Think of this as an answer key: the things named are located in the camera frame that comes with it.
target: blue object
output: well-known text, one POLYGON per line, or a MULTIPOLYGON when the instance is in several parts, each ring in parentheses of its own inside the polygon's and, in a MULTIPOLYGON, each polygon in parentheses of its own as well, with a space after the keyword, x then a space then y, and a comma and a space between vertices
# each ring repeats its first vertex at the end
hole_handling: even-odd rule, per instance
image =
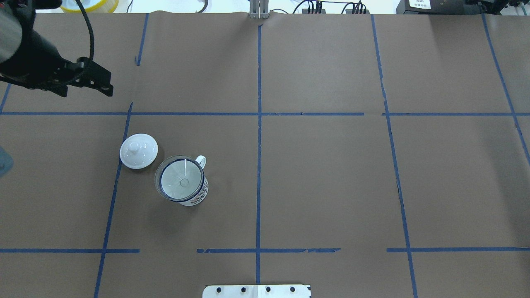
POLYGON ((13 167, 13 158, 0 146, 0 177, 13 167))

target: yellow container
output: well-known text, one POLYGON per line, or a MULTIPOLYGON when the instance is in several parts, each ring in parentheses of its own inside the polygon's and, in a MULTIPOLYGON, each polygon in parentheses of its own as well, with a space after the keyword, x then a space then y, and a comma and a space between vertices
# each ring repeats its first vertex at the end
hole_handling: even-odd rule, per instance
MULTIPOLYGON (((112 13, 118 7, 119 0, 81 0, 86 12, 112 13)), ((63 0, 61 9, 65 13, 81 13, 75 0, 63 0)))

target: black cable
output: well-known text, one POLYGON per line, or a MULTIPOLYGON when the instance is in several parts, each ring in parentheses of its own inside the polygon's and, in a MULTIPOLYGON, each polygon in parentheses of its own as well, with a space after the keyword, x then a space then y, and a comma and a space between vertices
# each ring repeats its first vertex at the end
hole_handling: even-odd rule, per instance
POLYGON ((296 13, 296 10, 300 7, 300 5, 302 5, 302 3, 304 2, 309 2, 309 4, 307 5, 307 12, 309 13, 309 7, 313 7, 313 1, 312 0, 303 0, 302 2, 300 2, 298 5, 296 5, 295 7, 295 10, 293 10, 293 13, 296 13))
POLYGON ((131 0, 131 3, 129 3, 129 6, 127 6, 127 11, 125 13, 129 13, 129 8, 131 8, 131 5, 133 4, 134 0, 131 0))
POLYGON ((83 18, 85 19, 86 27, 89 30, 89 36, 90 36, 89 63, 87 63, 87 65, 84 65, 83 70, 81 70, 81 72, 79 72, 73 78, 71 78, 70 80, 68 80, 66 82, 62 82, 62 83, 57 84, 57 86, 55 86, 55 88, 62 87, 62 86, 67 86, 68 84, 71 84, 71 83, 77 81, 80 77, 82 77, 85 74, 86 70, 90 67, 90 62, 92 62, 92 60, 94 60, 94 30, 92 29, 92 24, 90 23, 89 16, 86 14, 85 7, 81 3, 81 0, 75 0, 75 2, 77 3, 77 6, 79 6, 79 9, 81 10, 81 14, 83 14, 83 18))
POLYGON ((353 5, 354 8, 355 8, 355 3, 353 3, 353 2, 349 2, 348 4, 346 4, 346 5, 344 6, 344 8, 342 9, 342 11, 341 11, 340 13, 343 14, 344 11, 346 11, 346 7, 348 7, 348 5, 350 5, 350 4, 353 5))
POLYGON ((203 12, 207 7, 208 7, 208 0, 204 0, 204 6, 202 7, 200 11, 198 11, 198 13, 203 12))
POLYGON ((339 3, 339 4, 348 4, 348 3, 350 3, 350 2, 327 1, 327 0, 319 0, 319 1, 320 2, 324 2, 324 3, 339 3))
POLYGON ((289 14, 288 12, 286 12, 286 11, 284 11, 284 10, 282 10, 282 9, 279 9, 279 8, 275 8, 275 9, 273 9, 273 10, 271 10, 271 11, 283 11, 283 12, 285 12, 286 14, 289 14))

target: white label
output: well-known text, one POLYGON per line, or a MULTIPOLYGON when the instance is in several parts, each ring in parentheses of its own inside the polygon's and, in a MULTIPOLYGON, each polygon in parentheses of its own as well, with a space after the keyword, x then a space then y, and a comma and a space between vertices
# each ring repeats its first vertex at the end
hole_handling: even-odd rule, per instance
POLYGON ((409 0, 411 7, 422 8, 424 10, 430 9, 430 0, 409 0))

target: lid knob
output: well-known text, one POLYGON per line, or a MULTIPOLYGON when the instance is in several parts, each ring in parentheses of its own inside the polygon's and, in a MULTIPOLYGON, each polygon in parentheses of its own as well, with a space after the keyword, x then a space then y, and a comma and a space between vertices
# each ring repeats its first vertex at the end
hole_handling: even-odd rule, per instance
POLYGON ((129 151, 133 153, 137 153, 140 150, 140 143, 138 142, 131 142, 128 147, 129 151))

